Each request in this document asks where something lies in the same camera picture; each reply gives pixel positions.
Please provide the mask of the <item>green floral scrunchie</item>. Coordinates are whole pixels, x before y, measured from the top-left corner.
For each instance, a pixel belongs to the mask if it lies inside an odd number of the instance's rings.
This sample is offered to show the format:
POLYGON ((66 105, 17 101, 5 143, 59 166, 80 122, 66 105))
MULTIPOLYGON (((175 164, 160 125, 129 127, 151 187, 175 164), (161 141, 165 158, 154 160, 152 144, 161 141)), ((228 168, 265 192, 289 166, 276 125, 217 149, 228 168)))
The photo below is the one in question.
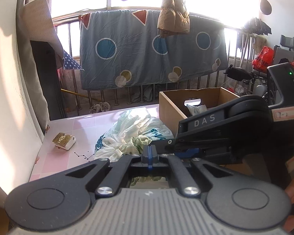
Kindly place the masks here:
MULTIPOLYGON (((118 147, 118 150, 122 154, 142 154, 145 145, 149 145, 152 142, 150 138, 145 135, 139 135, 137 137, 131 137, 127 143, 123 143, 118 147)), ((148 177, 135 177, 131 181, 131 186, 135 186, 137 182, 144 183, 151 181, 152 178, 148 177)))

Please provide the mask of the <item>white plastic shopping bag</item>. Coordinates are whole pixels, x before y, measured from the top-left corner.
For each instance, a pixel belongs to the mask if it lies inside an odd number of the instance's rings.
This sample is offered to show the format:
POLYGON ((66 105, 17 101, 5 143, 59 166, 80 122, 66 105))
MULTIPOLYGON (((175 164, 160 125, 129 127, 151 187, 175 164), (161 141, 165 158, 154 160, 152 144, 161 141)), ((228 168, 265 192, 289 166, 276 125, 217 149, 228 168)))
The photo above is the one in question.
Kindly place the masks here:
POLYGON ((108 158, 110 162, 116 162, 123 155, 118 147, 139 135, 145 135, 152 141, 174 138, 171 130, 146 108, 130 109, 122 112, 113 126, 100 136, 93 158, 108 158))

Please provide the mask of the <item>cotton swab white packet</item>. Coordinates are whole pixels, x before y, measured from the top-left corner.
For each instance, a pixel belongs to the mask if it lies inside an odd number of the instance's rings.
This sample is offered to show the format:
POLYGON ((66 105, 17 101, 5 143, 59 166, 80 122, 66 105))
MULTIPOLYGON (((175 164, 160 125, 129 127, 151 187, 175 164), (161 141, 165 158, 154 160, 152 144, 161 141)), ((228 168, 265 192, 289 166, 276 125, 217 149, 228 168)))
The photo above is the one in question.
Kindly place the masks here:
POLYGON ((194 106, 194 105, 187 104, 186 106, 187 106, 191 116, 196 116, 196 115, 199 115, 199 114, 207 111, 206 105, 194 106))

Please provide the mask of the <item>cardboard box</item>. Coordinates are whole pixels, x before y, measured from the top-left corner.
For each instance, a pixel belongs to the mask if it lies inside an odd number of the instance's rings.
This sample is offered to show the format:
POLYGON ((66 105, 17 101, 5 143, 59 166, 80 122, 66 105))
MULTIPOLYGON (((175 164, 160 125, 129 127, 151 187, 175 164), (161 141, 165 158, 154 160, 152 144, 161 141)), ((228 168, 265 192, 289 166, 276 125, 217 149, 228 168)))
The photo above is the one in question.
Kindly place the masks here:
POLYGON ((206 105, 207 110, 238 98, 238 95, 225 88, 203 88, 161 91, 159 93, 159 118, 177 134, 178 123, 191 116, 187 104, 206 105))

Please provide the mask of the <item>red plastic bag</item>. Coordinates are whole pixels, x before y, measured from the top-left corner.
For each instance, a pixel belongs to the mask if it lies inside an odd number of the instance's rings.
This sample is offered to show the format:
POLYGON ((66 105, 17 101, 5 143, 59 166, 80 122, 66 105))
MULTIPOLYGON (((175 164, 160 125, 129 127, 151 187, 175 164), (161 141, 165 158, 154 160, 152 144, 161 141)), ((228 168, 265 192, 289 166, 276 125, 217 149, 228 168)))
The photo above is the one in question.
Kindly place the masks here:
POLYGON ((274 50, 270 47, 264 46, 256 59, 253 60, 252 66, 254 70, 262 73, 267 72, 267 67, 272 64, 274 50))

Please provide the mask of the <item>small gold brown box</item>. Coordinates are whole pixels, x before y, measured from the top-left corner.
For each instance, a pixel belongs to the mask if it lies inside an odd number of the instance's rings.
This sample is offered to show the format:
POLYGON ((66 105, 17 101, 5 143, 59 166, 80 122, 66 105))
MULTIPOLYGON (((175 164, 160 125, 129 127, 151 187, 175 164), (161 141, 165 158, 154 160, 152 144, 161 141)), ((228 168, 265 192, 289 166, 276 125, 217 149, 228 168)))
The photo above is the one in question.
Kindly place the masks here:
POLYGON ((68 151, 75 144, 76 137, 60 132, 54 137, 52 142, 55 146, 68 151))

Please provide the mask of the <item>yellow broom stick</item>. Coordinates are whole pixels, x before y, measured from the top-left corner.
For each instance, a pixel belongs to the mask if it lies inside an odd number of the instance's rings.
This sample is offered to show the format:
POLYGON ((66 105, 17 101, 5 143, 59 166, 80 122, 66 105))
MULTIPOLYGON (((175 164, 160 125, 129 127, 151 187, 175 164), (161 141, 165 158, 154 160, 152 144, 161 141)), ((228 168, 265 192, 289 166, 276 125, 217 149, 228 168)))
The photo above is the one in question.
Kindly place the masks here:
POLYGON ((74 96, 79 96, 79 97, 83 97, 83 98, 87 98, 87 99, 91 99, 91 100, 99 101, 99 102, 101 101, 101 99, 96 99, 96 98, 90 97, 89 95, 77 93, 77 92, 66 90, 66 89, 62 89, 62 88, 60 90, 61 90, 61 92, 72 94, 74 96))

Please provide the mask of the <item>blue circle patterned quilt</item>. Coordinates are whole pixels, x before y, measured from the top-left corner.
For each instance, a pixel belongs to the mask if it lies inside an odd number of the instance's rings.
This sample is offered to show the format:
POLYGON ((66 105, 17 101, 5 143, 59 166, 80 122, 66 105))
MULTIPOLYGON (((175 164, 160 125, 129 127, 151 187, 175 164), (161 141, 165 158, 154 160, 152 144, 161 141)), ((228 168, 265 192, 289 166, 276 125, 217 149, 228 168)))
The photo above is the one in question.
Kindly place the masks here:
POLYGON ((227 68, 224 26, 190 16, 190 32, 162 38, 157 10, 111 10, 81 19, 81 84, 98 91, 175 83, 227 68))

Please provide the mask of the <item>blue polka dot cloth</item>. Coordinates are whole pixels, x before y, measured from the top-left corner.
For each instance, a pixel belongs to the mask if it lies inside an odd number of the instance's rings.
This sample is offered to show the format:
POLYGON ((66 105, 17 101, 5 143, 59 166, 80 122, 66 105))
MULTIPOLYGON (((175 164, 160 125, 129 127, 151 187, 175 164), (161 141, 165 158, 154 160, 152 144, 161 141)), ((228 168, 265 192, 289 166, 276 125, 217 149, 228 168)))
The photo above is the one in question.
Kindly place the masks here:
POLYGON ((64 50, 64 70, 84 70, 81 65, 64 50))

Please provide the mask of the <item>hanging beige jacket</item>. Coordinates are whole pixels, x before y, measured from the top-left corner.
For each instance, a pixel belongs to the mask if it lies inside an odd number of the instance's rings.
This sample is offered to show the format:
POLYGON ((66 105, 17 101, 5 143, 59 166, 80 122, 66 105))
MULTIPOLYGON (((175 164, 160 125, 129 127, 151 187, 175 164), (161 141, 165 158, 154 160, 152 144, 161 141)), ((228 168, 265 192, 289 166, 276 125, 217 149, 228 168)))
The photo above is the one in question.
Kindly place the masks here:
POLYGON ((157 28, 161 38, 190 32, 190 16, 183 0, 162 1, 157 28))

